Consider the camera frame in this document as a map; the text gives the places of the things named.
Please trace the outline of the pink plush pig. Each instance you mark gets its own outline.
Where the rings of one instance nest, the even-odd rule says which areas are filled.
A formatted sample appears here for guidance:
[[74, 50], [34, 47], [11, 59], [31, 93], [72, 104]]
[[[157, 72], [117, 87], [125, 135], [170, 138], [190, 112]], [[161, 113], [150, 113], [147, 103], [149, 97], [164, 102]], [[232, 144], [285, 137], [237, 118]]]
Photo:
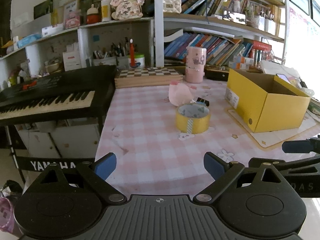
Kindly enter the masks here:
[[169, 101], [176, 107], [190, 103], [194, 99], [196, 89], [197, 88], [192, 85], [186, 85], [185, 83], [178, 81], [171, 81], [168, 93]]

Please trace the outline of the yellow tape roll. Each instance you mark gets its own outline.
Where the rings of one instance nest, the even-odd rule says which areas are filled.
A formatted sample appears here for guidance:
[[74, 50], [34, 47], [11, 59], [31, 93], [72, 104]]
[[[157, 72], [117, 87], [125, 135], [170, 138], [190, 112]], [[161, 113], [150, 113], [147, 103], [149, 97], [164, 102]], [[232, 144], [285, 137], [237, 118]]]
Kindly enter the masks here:
[[208, 130], [210, 109], [200, 103], [186, 103], [176, 109], [176, 127], [182, 133], [201, 134]]

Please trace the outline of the yellow cardboard box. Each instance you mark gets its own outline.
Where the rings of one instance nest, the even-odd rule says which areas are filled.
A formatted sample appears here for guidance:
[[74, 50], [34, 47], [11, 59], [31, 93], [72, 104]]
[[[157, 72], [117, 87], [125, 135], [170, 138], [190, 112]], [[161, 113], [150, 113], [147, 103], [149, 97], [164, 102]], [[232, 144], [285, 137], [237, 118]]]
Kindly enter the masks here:
[[226, 101], [254, 133], [298, 128], [310, 97], [276, 75], [229, 71]]

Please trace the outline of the pink decorative plaque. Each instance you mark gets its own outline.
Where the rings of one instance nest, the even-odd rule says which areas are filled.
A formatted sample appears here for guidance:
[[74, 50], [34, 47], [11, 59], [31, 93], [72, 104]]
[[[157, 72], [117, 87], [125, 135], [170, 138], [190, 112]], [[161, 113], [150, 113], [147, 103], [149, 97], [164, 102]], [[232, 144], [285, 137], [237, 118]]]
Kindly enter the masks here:
[[111, 0], [110, 5], [115, 9], [111, 17], [114, 20], [131, 20], [143, 17], [142, 5], [145, 0]]

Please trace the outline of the white green-lid jar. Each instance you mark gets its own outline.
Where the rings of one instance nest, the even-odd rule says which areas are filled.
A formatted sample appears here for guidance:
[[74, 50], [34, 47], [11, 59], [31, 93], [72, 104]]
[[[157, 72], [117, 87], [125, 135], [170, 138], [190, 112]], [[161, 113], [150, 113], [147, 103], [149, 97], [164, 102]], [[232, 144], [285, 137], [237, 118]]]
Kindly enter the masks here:
[[135, 53], [135, 65], [133, 68], [144, 68], [145, 67], [145, 55], [141, 53]]

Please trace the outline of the white pen holder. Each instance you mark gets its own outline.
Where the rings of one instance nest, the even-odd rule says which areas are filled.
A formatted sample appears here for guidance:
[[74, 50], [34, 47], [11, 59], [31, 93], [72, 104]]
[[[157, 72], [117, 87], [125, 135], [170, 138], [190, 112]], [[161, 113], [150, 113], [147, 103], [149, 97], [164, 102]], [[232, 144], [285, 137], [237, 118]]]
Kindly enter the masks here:
[[93, 59], [93, 65], [94, 66], [116, 66], [117, 58], [113, 56], [113, 57], [107, 57], [103, 59]]

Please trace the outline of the wooden chess board box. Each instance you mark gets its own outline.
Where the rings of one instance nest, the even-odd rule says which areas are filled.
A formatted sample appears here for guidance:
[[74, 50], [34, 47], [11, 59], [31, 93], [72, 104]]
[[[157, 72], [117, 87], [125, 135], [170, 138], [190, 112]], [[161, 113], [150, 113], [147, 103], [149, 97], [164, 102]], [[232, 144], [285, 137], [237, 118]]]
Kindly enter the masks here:
[[183, 81], [174, 68], [152, 67], [120, 70], [114, 79], [116, 88], [166, 86], [172, 81]]

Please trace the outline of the black electronic keyboard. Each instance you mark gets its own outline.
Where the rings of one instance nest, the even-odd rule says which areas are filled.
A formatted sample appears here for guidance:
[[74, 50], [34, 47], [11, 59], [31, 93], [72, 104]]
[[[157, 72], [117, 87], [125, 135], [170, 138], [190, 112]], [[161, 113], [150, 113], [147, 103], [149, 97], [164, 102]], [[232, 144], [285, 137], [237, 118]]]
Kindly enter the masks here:
[[1, 91], [1, 126], [106, 115], [116, 66], [56, 73]]

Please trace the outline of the white bookshelf unit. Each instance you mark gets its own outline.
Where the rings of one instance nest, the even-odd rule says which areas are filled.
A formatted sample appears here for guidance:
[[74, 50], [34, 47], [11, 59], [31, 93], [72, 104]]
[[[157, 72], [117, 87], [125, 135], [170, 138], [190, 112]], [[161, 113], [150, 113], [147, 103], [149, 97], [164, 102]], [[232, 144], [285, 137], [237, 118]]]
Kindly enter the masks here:
[[[31, 20], [33, 20], [33, 16], [31, 16], [31, 9], [33, 9], [34, 5], [36, 5], [36, 3], [40, 3], [43, 2], [44, 0], [10, 0], [10, 5], [11, 5], [11, 9], [9, 10], [9, 12], [7, 13], [7, 15], [9, 16], [9, 30], [10, 32], [10, 37], [13, 36], [23, 36], [23, 32], [28, 32], [28, 24], [29, 22], [31, 22]], [[155, 19], [151, 20], [151, 23], [153, 23], [153, 45], [151, 46], [152, 49], [154, 49], [155, 52], [155, 56], [152, 55], [151, 57], [151, 65], [155, 65], [155, 66], [163, 66], [164, 64], [164, 57], [163, 57], [163, 53], [160, 51], [160, 49], [164, 48], [163, 43], [164, 43], [164, 38], [161, 37], [161, 34], [163, 36], [163, 31], [164, 31], [164, 16], [161, 16], [161, 10], [160, 10], [160, 5], [156, 5], [156, 14], [155, 14]], [[26, 22], [25, 24], [20, 24], [16, 29], [14, 28], [15, 23], [14, 23], [14, 19], [21, 19], [23, 20], [23, 14], [27, 13], [28, 14], [28, 22]], [[79, 41], [79, 49], [80, 49], [80, 67], [82, 68], [86, 68], [86, 67], [90, 67], [91, 66], [91, 62], [90, 60], [88, 60], [89, 58], [89, 54], [90, 52], [85, 52], [85, 45], [88, 45], [89, 42], [89, 38], [86, 37], [86, 35], [88, 34], [87, 31], [82, 31], [79, 30], [80, 27], [75, 28], [75, 30], [77, 30], [78, 34], [80, 34], [80, 41]], [[269, 39], [269, 40], [274, 40], [276, 42], [285, 42], [285, 39], [283, 38], [279, 38], [278, 36], [275, 36], [275, 38], [271, 37], [271, 33], [266, 32], [266, 35], [259, 35], [263, 38]], [[38, 75], [37, 73], [37, 69], [41, 66], [43, 63], [39, 63], [40, 58], [37, 58], [37, 53], [38, 50], [40, 49], [40, 46], [36, 46], [36, 45], [31, 45], [32, 49], [36, 49], [33, 52], [35, 52], [35, 60], [34, 59], [30, 59], [30, 66], [31, 67], [35, 67], [35, 75]], [[13, 69], [15, 69], [16, 67], [12, 67], [9, 64], [9, 60], [5, 59], [9, 57], [9, 55], [1, 57], [1, 89], [4, 89], [7, 87], [7, 79], [9, 78], [9, 75], [11, 73], [11, 71]]]

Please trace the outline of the smartphone with lit screen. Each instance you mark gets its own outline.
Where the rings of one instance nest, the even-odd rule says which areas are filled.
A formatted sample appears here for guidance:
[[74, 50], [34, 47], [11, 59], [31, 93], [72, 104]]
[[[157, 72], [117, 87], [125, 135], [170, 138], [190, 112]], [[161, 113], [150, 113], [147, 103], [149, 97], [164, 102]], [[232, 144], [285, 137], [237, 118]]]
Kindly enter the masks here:
[[290, 83], [292, 85], [295, 84], [295, 80], [292, 77], [287, 77], [284, 74], [276, 74], [277, 77], [281, 78], [282, 80], [286, 81], [287, 83]]

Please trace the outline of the pink cylindrical container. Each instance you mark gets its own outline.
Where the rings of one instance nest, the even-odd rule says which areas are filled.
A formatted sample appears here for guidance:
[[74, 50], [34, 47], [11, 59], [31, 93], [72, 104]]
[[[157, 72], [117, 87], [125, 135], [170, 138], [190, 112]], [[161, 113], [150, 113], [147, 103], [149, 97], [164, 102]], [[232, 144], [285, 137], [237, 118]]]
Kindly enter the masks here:
[[187, 47], [185, 63], [185, 80], [189, 83], [201, 83], [206, 65], [206, 48]]

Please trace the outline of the black binder clip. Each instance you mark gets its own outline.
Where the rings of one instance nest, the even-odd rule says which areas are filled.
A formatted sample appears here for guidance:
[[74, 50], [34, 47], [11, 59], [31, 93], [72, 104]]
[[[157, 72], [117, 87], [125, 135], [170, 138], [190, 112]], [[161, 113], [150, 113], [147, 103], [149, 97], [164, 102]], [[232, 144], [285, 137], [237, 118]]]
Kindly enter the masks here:
[[204, 105], [206, 107], [210, 106], [210, 102], [206, 99], [203, 99], [203, 98], [197, 98], [196, 103]]

